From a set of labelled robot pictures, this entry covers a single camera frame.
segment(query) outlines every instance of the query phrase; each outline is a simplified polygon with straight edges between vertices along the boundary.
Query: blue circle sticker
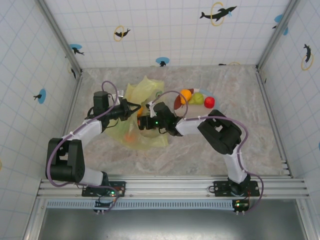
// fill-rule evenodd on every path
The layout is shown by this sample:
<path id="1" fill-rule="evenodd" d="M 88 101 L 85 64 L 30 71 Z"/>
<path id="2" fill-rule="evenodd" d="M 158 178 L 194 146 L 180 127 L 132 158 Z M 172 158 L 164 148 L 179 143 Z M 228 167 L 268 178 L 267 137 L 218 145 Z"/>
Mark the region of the blue circle sticker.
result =
<path id="1" fill-rule="evenodd" d="M 43 104 L 46 100 L 46 96 L 47 96 L 47 93 L 46 93 L 46 90 L 44 88 L 42 88 L 39 92 L 39 98 L 38 98 L 38 103 L 40 104 Z"/>
<path id="2" fill-rule="evenodd" d="M 82 49 L 82 46 L 80 44 L 76 44 L 76 43 L 71 43 L 70 48 L 76 48 L 76 49 Z"/>
<path id="3" fill-rule="evenodd" d="M 158 57 L 155 60 L 155 62 L 158 63 L 158 64 L 161 64 L 161 62 L 164 62 L 164 63 L 168 64 L 170 62 L 170 59 L 165 57 L 165 56 L 161 56 L 161 57 Z"/>

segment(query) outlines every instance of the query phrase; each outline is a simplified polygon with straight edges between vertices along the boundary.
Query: gray floor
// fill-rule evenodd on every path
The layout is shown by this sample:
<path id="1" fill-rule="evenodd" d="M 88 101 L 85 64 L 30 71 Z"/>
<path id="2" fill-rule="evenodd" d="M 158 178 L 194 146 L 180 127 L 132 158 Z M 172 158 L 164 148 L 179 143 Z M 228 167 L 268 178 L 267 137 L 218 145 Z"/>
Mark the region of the gray floor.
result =
<path id="1" fill-rule="evenodd" d="M 223 210 L 48 209 L 40 240 L 304 240 L 294 200 L 263 200 L 245 216 Z"/>
<path id="2" fill-rule="evenodd" d="M 164 81 L 165 90 L 202 88 L 214 94 L 223 114 L 248 127 L 249 138 L 242 149 L 247 169 L 260 175 L 281 175 L 281 158 L 255 72 L 255 66 L 248 65 L 85 69 L 69 130 L 82 123 L 104 80 L 125 91 L 128 83 L 137 84 L 147 76 Z M 106 90 L 112 92 L 112 87 L 106 85 Z M 174 94 L 168 96 L 166 103 L 173 106 L 174 98 Z M 168 142 L 167 147 L 132 150 L 102 133 L 85 148 L 85 163 L 108 174 L 227 174 L 223 157 L 202 135 L 169 136 Z"/>

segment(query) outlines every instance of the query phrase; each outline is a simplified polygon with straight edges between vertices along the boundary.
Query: marble floor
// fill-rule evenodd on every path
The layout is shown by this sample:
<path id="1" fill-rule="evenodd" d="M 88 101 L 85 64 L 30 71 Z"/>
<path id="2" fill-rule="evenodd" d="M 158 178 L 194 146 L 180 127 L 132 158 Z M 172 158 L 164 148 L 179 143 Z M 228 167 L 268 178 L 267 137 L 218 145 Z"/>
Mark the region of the marble floor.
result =
<path id="1" fill-rule="evenodd" d="M 220 111 L 241 121 L 249 130 L 248 141 L 242 148 L 246 168 L 260 175 L 281 175 L 281 158 L 255 72 L 253 65 L 84 69 L 69 130 L 74 130 L 87 116 L 94 92 L 101 90 L 104 80 L 125 91 L 128 83 L 137 84 L 147 76 L 164 81 L 165 90 L 201 88 L 211 92 L 219 101 Z M 112 87 L 105 86 L 113 93 Z M 168 136 L 168 142 L 166 147 L 132 150 L 102 133 L 86 146 L 85 164 L 108 174 L 227 174 L 222 155 L 202 135 Z"/>

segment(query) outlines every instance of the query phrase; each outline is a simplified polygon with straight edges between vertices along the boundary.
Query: metal bar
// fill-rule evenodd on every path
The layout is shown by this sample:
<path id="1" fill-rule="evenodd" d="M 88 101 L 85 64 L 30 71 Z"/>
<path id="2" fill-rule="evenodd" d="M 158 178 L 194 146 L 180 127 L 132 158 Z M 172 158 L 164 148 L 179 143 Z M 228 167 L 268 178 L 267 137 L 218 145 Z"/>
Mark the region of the metal bar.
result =
<path id="1" fill-rule="evenodd" d="M 69 44 L 63 35 L 62 31 L 60 30 L 54 16 L 52 15 L 47 3 L 45 0 L 35 0 L 35 3 L 39 7 L 39 9 L 42 12 L 43 17 L 47 21 L 48 25 L 50 26 L 53 34 L 55 35 L 57 41 L 59 42 L 61 48 L 63 49 L 66 57 L 70 61 L 70 64 L 72 66 L 72 69 L 78 74 L 78 76 L 81 75 L 81 67 L 75 58 L 74 53 L 72 52 L 71 48 L 69 47 Z"/>
<path id="2" fill-rule="evenodd" d="M 45 218 L 47 200 L 36 199 L 23 240 L 37 240 Z"/>
<path id="3" fill-rule="evenodd" d="M 237 199 L 237 197 L 215 197 L 208 191 L 214 181 L 225 181 L 227 177 L 178 177 L 178 176 L 120 176 L 113 181 L 126 181 L 126 197 L 121 199 Z M 309 198 L 303 179 L 263 178 L 266 199 Z M 82 189 L 75 185 L 54 187 L 47 180 L 41 182 L 38 198 L 42 199 L 96 199 L 82 197 Z"/>
<path id="4" fill-rule="evenodd" d="M 77 102 L 77 98 L 78 98 L 78 94 L 79 94 L 79 91 L 80 91 L 80 86 L 81 86 L 81 83 L 82 83 L 82 79 L 83 79 L 83 76 L 81 75 L 79 77 L 79 80 L 76 82 L 76 86 L 73 90 L 73 93 L 72 93 L 72 100 L 71 100 L 71 103 L 69 105 L 69 111 L 68 111 L 68 115 L 65 119 L 65 123 L 64 123 L 64 127 L 63 127 L 63 131 L 62 131 L 62 135 L 66 135 L 68 133 L 68 129 L 69 129 L 69 126 L 70 126 L 70 123 L 71 123 L 71 118 L 72 118 L 72 114 L 74 113 L 74 109 L 75 109 L 75 105 L 76 105 L 76 102 Z"/>
<path id="5" fill-rule="evenodd" d="M 271 55 L 272 51 L 274 50 L 275 46 L 277 45 L 277 42 L 281 38 L 282 34 L 284 33 L 286 27 L 288 26 L 288 22 L 295 12 L 298 4 L 301 0 L 291 0 L 289 2 L 289 5 L 287 6 L 286 10 L 284 11 L 284 14 L 282 15 L 282 19 L 279 22 L 279 24 L 276 26 L 275 32 L 273 36 L 271 37 L 270 41 L 268 42 L 262 57 L 260 58 L 258 62 L 258 70 L 262 69 L 264 65 L 266 64 L 269 56 Z"/>
<path id="6" fill-rule="evenodd" d="M 300 212 L 301 222 L 304 227 L 306 239 L 308 240 L 316 240 L 320 239 L 320 235 L 317 234 L 313 220 L 311 218 L 311 214 L 308 209 L 308 205 L 305 199 L 297 199 L 296 200 L 297 208 Z"/>
<path id="7" fill-rule="evenodd" d="M 272 131 L 273 131 L 273 135 L 274 135 L 274 138 L 275 138 L 275 141 L 276 141 L 280 156 L 281 156 L 282 160 L 285 161 L 285 164 L 287 165 L 287 170 L 289 171 L 289 175 L 291 177 L 293 177 L 292 171 L 291 171 L 291 168 L 290 168 L 290 164 L 288 163 L 287 153 L 286 153 L 283 141 L 282 141 L 282 139 L 280 137 L 280 132 L 279 132 L 279 129 L 277 127 L 276 118 L 275 118 L 275 115 L 274 115 L 273 110 L 271 108 L 271 104 L 270 104 L 270 101 L 269 101 L 269 98 L 268 98 L 268 95 L 267 95 L 267 91 L 266 91 L 265 85 L 263 83 L 263 80 L 261 78 L 260 73 L 256 72 L 255 74 L 256 74 L 256 78 L 257 78 L 257 81 L 258 81 L 258 84 L 259 84 L 259 88 L 260 88 L 260 91 L 261 91 L 261 94 L 262 94 L 262 99 L 263 99 L 263 102 L 264 102 L 264 105 L 265 105 L 265 108 L 266 108 L 266 112 L 268 114 L 268 118 L 269 118 L 269 121 L 270 121 L 270 124 L 271 124 L 271 128 L 272 128 Z"/>

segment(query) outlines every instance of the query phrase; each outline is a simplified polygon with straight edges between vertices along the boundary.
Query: orange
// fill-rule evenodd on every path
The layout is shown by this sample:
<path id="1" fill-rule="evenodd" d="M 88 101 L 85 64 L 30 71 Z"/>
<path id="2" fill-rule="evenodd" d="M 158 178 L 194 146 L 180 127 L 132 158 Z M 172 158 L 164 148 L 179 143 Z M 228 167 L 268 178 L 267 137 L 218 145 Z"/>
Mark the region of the orange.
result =
<path id="1" fill-rule="evenodd" d="M 187 101 L 189 101 L 191 99 L 191 97 L 192 97 L 192 93 L 188 89 L 182 89 L 180 91 L 180 93 L 186 98 Z M 182 105 L 186 104 L 186 101 L 184 100 L 184 98 L 182 96 L 180 96 L 180 100 L 181 100 L 181 104 Z"/>

